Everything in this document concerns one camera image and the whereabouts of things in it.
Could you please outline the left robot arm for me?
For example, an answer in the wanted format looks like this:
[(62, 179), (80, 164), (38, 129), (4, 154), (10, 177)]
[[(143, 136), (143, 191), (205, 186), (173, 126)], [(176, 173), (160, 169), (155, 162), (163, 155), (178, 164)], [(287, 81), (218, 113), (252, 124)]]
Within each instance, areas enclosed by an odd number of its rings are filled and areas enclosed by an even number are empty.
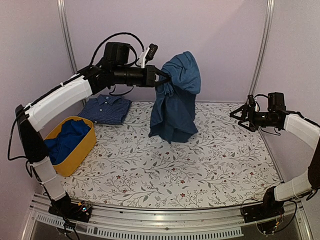
[(70, 106), (105, 88), (109, 89), (115, 85), (155, 88), (171, 80), (167, 73), (154, 65), (147, 64), (154, 58), (157, 45), (150, 44), (149, 47), (143, 47), (141, 55), (135, 55), (135, 60), (128, 62), (132, 46), (110, 40), (109, 36), (98, 45), (99, 48), (104, 46), (105, 50), (97, 64), (94, 64), (95, 59), (92, 58), (88, 66), (79, 70), (70, 79), (26, 106), (19, 105), (15, 109), (12, 127), (18, 129), (24, 151), (22, 158), (28, 162), (26, 169), (30, 174), (35, 174), (51, 205), (63, 217), (70, 217), (74, 213), (74, 203), (57, 178), (40, 130)]

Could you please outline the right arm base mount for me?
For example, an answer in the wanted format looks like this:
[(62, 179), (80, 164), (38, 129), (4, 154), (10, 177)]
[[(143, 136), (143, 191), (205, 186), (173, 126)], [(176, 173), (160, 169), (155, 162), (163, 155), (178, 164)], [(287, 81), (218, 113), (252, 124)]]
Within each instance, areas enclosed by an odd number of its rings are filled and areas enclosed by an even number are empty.
[(240, 214), (245, 223), (264, 221), (257, 224), (257, 229), (264, 235), (272, 235), (276, 232), (284, 213), (283, 201), (264, 203), (249, 198), (240, 205)]

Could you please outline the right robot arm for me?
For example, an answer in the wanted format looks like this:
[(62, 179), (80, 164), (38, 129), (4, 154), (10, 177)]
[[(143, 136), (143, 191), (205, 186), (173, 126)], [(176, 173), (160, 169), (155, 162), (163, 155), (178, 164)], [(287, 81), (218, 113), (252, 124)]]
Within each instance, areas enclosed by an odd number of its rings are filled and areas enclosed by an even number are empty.
[(311, 199), (320, 189), (320, 126), (304, 117), (299, 111), (288, 110), (281, 92), (265, 95), (267, 110), (257, 102), (259, 95), (248, 95), (244, 105), (232, 111), (230, 117), (250, 132), (272, 127), (283, 136), (270, 142), (271, 149), (284, 175), (285, 182), (266, 190), (258, 213), (269, 218), (278, 205), (294, 198)]

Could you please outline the teal blue t-shirt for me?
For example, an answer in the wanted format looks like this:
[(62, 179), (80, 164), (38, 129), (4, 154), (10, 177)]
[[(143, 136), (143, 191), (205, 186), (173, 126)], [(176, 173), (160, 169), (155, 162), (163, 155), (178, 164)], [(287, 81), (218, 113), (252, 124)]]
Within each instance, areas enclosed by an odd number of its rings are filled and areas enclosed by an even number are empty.
[(201, 92), (201, 75), (190, 51), (173, 56), (161, 68), (170, 77), (155, 88), (155, 102), (149, 124), (149, 137), (159, 136), (168, 143), (186, 143), (198, 132), (196, 97)]

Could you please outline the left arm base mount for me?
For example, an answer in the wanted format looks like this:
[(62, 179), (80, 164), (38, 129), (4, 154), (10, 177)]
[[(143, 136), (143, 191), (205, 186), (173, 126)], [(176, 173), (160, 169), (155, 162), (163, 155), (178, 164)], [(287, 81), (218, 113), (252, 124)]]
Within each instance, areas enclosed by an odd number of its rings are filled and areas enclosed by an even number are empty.
[(53, 200), (48, 212), (69, 220), (88, 223), (91, 218), (92, 206), (84, 201), (73, 203), (69, 197), (65, 196), (57, 201)]

